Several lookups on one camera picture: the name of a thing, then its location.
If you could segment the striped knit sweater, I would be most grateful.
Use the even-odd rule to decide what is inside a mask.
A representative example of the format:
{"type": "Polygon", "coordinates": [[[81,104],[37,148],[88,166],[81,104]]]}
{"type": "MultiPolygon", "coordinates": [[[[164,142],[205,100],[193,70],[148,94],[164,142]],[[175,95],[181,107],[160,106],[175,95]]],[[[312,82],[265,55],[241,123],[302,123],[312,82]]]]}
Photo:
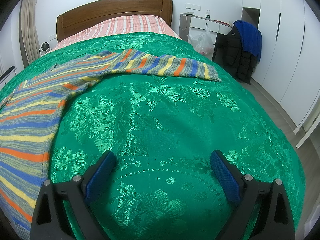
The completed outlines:
{"type": "Polygon", "coordinates": [[[17,85],[1,101],[1,209],[22,239],[29,239],[49,152],[66,102],[108,74],[195,77],[219,81],[212,64],[127,49],[71,60],[17,85]]]}

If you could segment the green satin bedspread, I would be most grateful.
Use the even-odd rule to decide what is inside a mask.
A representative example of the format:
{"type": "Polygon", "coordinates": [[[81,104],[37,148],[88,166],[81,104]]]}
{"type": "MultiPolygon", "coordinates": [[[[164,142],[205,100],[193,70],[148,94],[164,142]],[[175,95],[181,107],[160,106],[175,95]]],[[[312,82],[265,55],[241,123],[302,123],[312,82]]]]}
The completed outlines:
{"type": "Polygon", "coordinates": [[[70,180],[105,151],[116,165],[92,210],[112,239],[214,239],[234,210],[210,166],[220,150],[244,174],[281,179],[293,221],[304,202],[302,164],[254,96],[178,38],[132,33],[80,41],[31,63],[1,90],[86,55],[127,49],[212,64],[219,81],[108,74],[69,99],[49,152],[48,178],[70,180]]]}

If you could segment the white wardrobe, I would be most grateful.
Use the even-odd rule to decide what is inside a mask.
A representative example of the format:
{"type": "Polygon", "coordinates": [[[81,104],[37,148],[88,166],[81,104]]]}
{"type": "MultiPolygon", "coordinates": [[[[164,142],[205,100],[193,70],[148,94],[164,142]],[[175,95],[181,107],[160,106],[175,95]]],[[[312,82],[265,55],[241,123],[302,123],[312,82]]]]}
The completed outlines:
{"type": "Polygon", "coordinates": [[[280,105],[294,133],[304,137],[319,125],[319,6],[315,0],[242,0],[259,13],[261,60],[256,81],[280,105]]]}

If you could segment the black jacket on chair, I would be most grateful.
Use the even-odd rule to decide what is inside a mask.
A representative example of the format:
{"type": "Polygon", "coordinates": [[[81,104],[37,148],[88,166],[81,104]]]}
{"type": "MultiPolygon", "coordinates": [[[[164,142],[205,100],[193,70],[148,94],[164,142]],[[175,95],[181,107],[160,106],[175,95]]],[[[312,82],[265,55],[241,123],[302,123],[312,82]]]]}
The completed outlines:
{"type": "Polygon", "coordinates": [[[236,80],[249,85],[253,70],[258,63],[256,56],[244,51],[241,36],[236,27],[233,27],[227,35],[217,34],[212,61],[219,64],[236,80]]]}

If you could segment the beige curtain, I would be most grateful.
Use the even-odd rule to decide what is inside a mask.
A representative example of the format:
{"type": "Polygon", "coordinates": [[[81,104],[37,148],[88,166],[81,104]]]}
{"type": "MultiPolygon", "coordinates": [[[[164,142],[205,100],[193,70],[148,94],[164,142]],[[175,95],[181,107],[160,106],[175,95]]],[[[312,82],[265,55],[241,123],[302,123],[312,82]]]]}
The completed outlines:
{"type": "Polygon", "coordinates": [[[40,57],[35,25],[36,0],[22,0],[19,14],[19,38],[24,68],[40,57]]]}

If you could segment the small white fan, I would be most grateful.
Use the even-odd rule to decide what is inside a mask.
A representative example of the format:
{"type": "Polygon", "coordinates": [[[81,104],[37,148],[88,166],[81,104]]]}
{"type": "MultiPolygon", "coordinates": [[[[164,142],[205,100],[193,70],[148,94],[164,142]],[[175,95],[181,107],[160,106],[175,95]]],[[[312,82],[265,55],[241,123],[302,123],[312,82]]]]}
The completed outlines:
{"type": "Polygon", "coordinates": [[[48,52],[50,52],[50,50],[51,50],[51,47],[49,42],[43,42],[39,48],[40,57],[46,55],[48,52]]]}

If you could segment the blue garment on chair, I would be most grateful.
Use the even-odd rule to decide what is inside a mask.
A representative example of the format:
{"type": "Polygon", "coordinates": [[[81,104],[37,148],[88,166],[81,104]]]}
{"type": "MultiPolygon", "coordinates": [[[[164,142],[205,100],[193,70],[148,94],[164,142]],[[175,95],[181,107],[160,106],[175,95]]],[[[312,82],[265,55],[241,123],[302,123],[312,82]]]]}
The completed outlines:
{"type": "Polygon", "coordinates": [[[242,20],[235,21],[234,26],[240,34],[243,50],[251,53],[259,62],[262,50],[261,32],[254,25],[242,20]]]}

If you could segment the white plastic bag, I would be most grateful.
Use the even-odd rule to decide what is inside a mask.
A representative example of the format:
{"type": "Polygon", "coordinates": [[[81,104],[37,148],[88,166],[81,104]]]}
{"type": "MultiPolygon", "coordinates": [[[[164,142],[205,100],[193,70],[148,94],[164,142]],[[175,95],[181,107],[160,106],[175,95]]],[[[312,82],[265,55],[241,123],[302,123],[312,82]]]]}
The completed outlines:
{"type": "Polygon", "coordinates": [[[193,48],[201,55],[209,55],[214,53],[214,42],[210,36],[208,25],[206,25],[204,32],[198,36],[187,35],[188,41],[193,48]]]}

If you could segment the white desk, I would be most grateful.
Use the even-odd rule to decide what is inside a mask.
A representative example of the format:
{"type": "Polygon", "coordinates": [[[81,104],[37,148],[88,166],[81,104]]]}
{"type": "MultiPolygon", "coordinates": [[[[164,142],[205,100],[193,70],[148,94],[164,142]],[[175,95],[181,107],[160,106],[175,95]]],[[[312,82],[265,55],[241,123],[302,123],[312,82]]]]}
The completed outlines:
{"type": "Polygon", "coordinates": [[[216,50],[215,45],[217,44],[218,38],[226,37],[231,29],[232,26],[229,24],[195,16],[190,13],[182,13],[180,14],[178,35],[182,40],[190,43],[193,48],[196,49],[195,42],[202,34],[208,34],[212,40],[213,51],[211,53],[206,51],[200,53],[209,60],[212,60],[216,50]]]}

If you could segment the pink striped bed sheet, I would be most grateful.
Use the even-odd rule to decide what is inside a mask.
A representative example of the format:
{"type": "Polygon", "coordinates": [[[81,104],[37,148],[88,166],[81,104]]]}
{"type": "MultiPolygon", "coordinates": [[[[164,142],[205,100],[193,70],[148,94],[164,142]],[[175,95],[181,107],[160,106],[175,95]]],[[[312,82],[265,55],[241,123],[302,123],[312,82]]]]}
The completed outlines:
{"type": "Polygon", "coordinates": [[[179,38],[178,34],[159,16],[144,14],[120,16],[105,20],[70,37],[64,38],[53,48],[53,51],[93,38],[138,32],[165,34],[179,38]]]}

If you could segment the wooden headboard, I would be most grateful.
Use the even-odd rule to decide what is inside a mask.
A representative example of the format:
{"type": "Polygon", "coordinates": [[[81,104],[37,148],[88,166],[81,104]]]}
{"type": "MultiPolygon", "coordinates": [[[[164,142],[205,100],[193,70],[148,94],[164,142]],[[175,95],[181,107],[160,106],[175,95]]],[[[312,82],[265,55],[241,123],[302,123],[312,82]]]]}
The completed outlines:
{"type": "Polygon", "coordinates": [[[56,38],[61,42],[100,22],[120,16],[155,15],[168,25],[172,23],[173,0],[98,0],[59,15],[56,38]]]}

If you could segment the wall socket panel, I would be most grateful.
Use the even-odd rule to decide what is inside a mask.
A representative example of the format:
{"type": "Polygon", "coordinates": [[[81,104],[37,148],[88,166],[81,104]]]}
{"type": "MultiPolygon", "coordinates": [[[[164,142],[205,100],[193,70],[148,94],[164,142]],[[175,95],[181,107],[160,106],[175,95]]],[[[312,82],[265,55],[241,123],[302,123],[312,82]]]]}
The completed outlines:
{"type": "Polygon", "coordinates": [[[200,11],[201,10],[201,6],[200,5],[191,4],[191,3],[185,3],[185,9],[191,9],[191,10],[200,11]]]}

